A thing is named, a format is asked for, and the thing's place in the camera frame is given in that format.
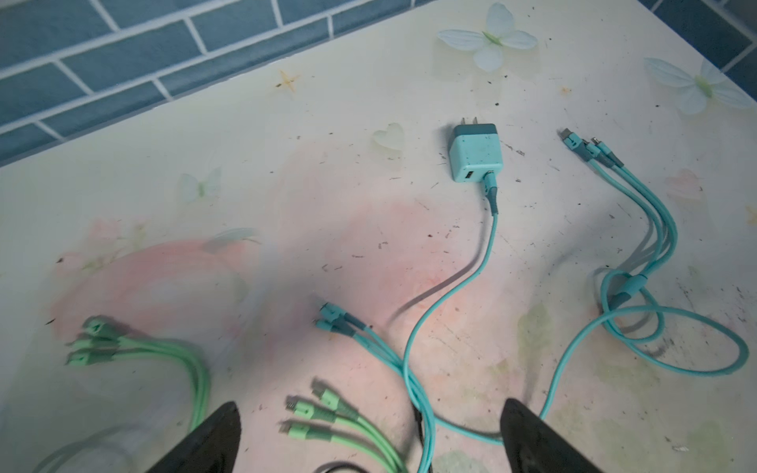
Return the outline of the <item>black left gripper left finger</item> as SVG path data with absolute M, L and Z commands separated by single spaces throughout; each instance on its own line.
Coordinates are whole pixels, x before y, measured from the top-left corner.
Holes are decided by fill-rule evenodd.
M 232 472 L 241 438 L 238 405 L 226 402 L 147 472 Z

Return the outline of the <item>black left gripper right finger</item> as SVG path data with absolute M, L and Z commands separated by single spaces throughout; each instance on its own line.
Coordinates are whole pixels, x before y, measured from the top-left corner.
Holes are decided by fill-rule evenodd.
M 587 457 L 520 400 L 508 398 L 500 418 L 503 445 L 514 473 L 600 473 Z

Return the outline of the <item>large teal charger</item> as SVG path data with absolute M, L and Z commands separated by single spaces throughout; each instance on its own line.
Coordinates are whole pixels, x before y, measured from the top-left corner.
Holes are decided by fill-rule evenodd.
M 461 123 L 453 128 L 449 144 L 451 176 L 455 182 L 482 182 L 503 169 L 498 130 L 493 123 Z

